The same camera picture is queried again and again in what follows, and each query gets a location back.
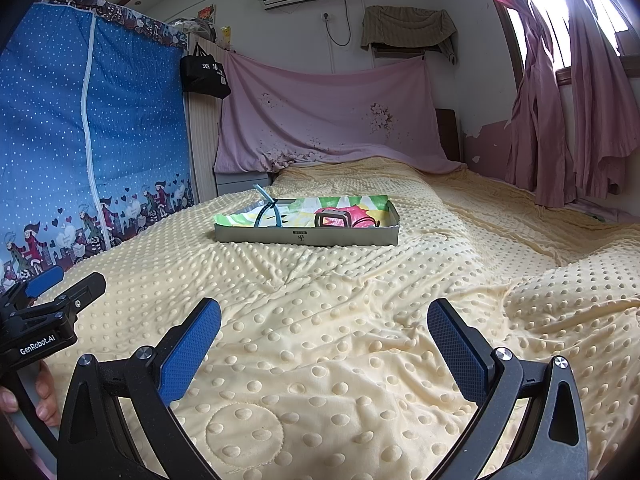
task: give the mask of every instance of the pink object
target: pink object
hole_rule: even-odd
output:
[[[505,180],[535,190],[536,203],[562,207],[575,199],[575,177],[564,136],[564,115],[553,68],[553,42],[529,0],[497,0],[520,14],[527,42],[524,78],[511,115]]]
[[[339,212],[347,212],[351,215],[351,226],[352,227],[372,227],[376,224],[376,221],[371,218],[367,211],[359,208],[356,205],[352,205],[350,207],[323,207],[322,209],[318,209],[318,212],[331,212],[331,211],[339,211]],[[324,218],[322,219],[322,224],[324,225],[336,225],[343,226],[344,222],[338,218]]]
[[[640,146],[640,112],[625,70],[591,0],[566,0],[575,111],[576,185],[606,198],[625,181],[625,158]]]
[[[349,74],[304,74],[229,53],[217,173],[370,156],[449,173],[419,57]]]

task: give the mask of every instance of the blue plastic clip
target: blue plastic clip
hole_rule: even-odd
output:
[[[278,209],[278,206],[276,205],[276,203],[278,202],[278,199],[271,198],[271,195],[269,195],[269,193],[263,190],[259,184],[254,184],[254,189],[258,193],[260,193],[264,197],[264,199],[267,201],[264,207],[260,209],[260,212],[258,213],[258,218],[255,219],[254,227],[260,227],[260,220],[262,220],[262,215],[264,215],[264,213],[271,208],[273,208],[273,211],[276,215],[276,227],[282,227],[282,218],[280,217],[280,211]]]
[[[57,285],[65,277],[65,271],[60,266],[51,267],[39,276],[33,278],[24,291],[28,298],[36,299],[47,292],[52,286]]]
[[[165,406],[184,397],[213,339],[220,330],[222,314],[217,301],[209,300],[198,317],[162,364],[158,394]]]

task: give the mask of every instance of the bed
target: bed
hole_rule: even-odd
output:
[[[48,359],[60,401],[78,356],[155,344],[198,300],[223,310],[216,342],[172,404],[225,479],[423,479],[476,406],[466,402],[425,324],[446,297],[491,345],[519,358],[567,357],[588,431],[590,475],[638,416],[640,230],[570,210],[462,170],[428,176],[384,158],[288,168],[274,197],[388,194],[398,247],[310,248],[215,241],[212,216],[247,191],[177,212],[73,266],[47,298],[93,271],[103,298],[78,342]],[[501,464],[519,404],[485,472]],[[130,406],[132,434],[159,470]]]

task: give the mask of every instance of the black bag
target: black bag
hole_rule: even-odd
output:
[[[180,79],[184,92],[213,95],[220,99],[231,94],[222,64],[199,44],[196,44],[193,56],[183,56],[180,60]]]

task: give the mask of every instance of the screw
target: screw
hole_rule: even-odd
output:
[[[561,355],[554,359],[554,364],[562,369],[567,368],[569,365],[568,361]]]
[[[495,354],[498,356],[498,359],[500,359],[501,361],[510,361],[511,358],[513,357],[511,350],[503,346],[501,346],[500,348],[497,348],[495,350]]]
[[[136,357],[138,359],[149,359],[154,353],[154,349],[151,346],[141,346],[136,350]]]
[[[78,359],[78,364],[80,366],[87,366],[91,362],[91,359],[93,357],[94,356],[92,356],[91,354],[82,354]]]

